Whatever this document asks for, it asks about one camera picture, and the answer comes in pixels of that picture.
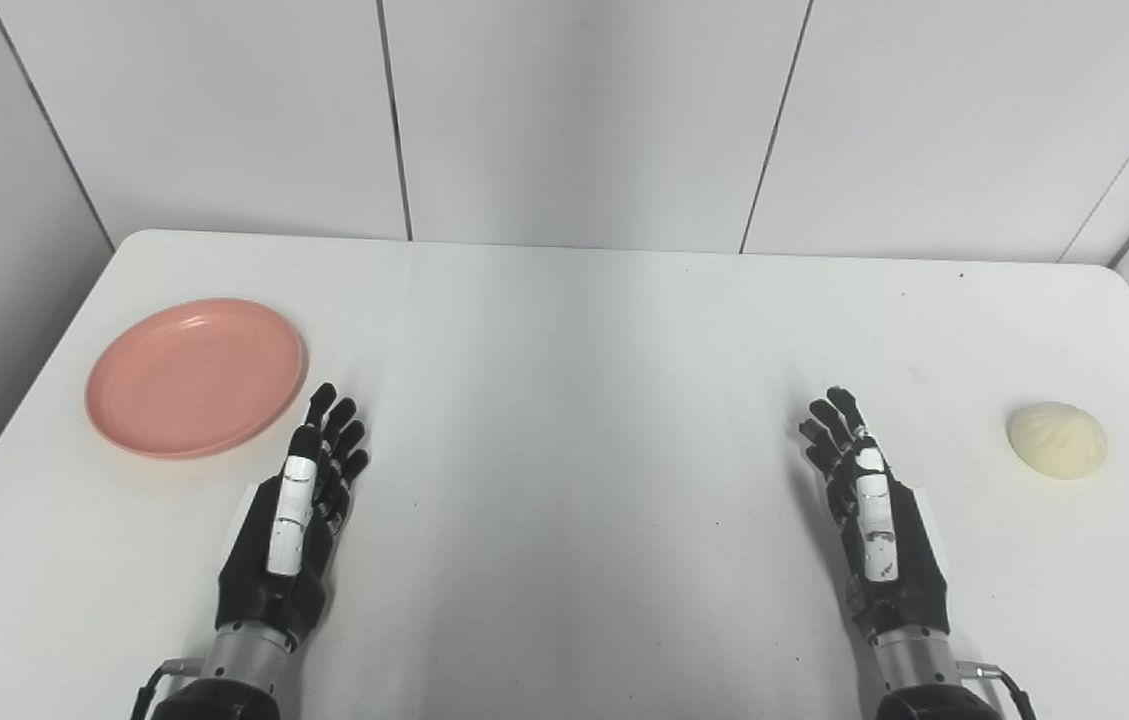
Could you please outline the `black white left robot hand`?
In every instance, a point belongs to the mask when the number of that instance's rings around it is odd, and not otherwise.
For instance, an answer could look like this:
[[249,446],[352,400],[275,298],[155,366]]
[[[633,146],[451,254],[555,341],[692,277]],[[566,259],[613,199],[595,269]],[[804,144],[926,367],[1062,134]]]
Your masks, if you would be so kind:
[[308,641],[329,600],[329,567],[367,469],[357,402],[325,381],[309,398],[279,473],[263,480],[218,574],[215,626],[266,629],[286,651]]

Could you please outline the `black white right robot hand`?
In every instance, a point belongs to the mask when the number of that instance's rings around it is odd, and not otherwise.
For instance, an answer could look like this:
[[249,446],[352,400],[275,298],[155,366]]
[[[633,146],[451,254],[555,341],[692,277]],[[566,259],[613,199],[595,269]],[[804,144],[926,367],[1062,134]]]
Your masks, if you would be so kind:
[[948,583],[913,489],[896,478],[857,398],[830,387],[798,430],[824,480],[826,506],[846,553],[846,605],[866,639],[907,626],[949,633]]

